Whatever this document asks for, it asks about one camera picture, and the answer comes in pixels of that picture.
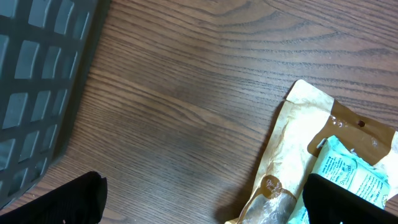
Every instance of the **plastic bag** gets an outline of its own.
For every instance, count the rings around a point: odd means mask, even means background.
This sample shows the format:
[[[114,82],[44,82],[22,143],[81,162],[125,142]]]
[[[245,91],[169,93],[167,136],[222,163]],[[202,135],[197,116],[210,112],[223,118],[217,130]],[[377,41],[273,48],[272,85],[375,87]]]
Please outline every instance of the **plastic bag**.
[[[239,218],[226,224],[285,224],[320,153],[323,139],[335,135],[371,166],[389,176],[398,192],[398,134],[360,116],[331,96],[298,80],[279,113],[262,156],[253,191]]]

